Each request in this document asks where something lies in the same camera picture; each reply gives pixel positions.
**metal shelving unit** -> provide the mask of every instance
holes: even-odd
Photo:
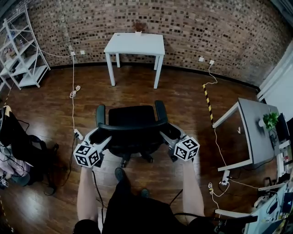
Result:
[[[22,14],[25,14],[27,25],[18,30],[12,25],[12,22],[14,22]],[[11,86],[7,82],[8,78],[11,78],[20,90],[22,89],[22,87],[29,85],[36,85],[39,88],[40,81],[42,80],[46,71],[50,70],[50,67],[36,40],[31,22],[29,20],[27,8],[25,7],[22,12],[8,20],[4,19],[3,27],[0,29],[0,32],[3,30],[6,30],[8,41],[4,41],[4,45],[0,48],[0,52],[2,52],[4,49],[11,45],[16,53],[16,56],[14,58],[6,60],[5,62],[0,56],[0,62],[4,67],[0,72],[0,78],[3,81],[3,84],[1,84],[2,86],[0,86],[0,88],[3,87],[4,84],[6,84],[11,89]],[[22,37],[25,40],[25,43],[21,48],[17,48],[14,40],[23,32],[31,33],[33,39],[27,41],[25,37]],[[36,48],[35,54],[27,58],[23,58],[22,54],[31,46],[34,46]],[[44,65],[37,67],[37,60],[39,56],[43,60]],[[17,75],[22,75],[22,79],[19,83],[15,79],[15,76]]]

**brick wall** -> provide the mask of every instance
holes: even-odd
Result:
[[[103,50],[112,34],[133,32],[133,21],[140,20],[146,32],[164,36],[164,64],[208,70],[213,59],[211,72],[260,85],[292,40],[292,28],[269,0],[25,2],[41,49],[57,55],[68,55],[69,45],[76,53],[85,50],[77,55],[79,63],[105,62]],[[50,66],[71,64],[70,58],[45,57]],[[124,55],[121,61],[154,63],[154,57]]]

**white plant pot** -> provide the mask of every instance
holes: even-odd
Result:
[[[140,37],[141,36],[141,31],[140,32],[136,31],[136,36]]]
[[[263,119],[260,119],[259,122],[258,122],[258,125],[259,125],[260,127],[264,127],[264,126],[265,126],[265,122],[264,122],[264,120],[263,120]]]

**chair seat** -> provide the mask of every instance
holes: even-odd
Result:
[[[152,106],[130,106],[109,110],[109,125],[111,126],[135,127],[155,122]]]

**computer monitor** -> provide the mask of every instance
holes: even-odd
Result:
[[[279,141],[290,140],[289,129],[285,120],[285,116],[281,113],[278,117],[278,122],[276,124],[276,130],[278,134]]]

